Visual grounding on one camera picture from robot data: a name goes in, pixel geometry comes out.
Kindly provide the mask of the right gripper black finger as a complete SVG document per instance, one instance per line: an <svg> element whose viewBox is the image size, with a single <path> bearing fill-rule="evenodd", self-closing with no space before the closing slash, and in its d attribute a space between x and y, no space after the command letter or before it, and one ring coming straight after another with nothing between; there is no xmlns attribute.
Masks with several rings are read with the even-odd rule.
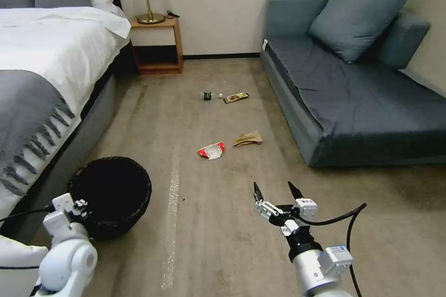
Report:
<svg viewBox="0 0 446 297"><path fill-rule="evenodd" d="M269 223L283 223L283 211L270 202L265 201L257 183L254 182L253 185L254 209Z"/></svg>
<svg viewBox="0 0 446 297"><path fill-rule="evenodd" d="M301 203L301 200L303 199L303 195L301 191L290 181L288 181L288 186L291 191L291 194L295 200L295 205L299 206Z"/></svg>

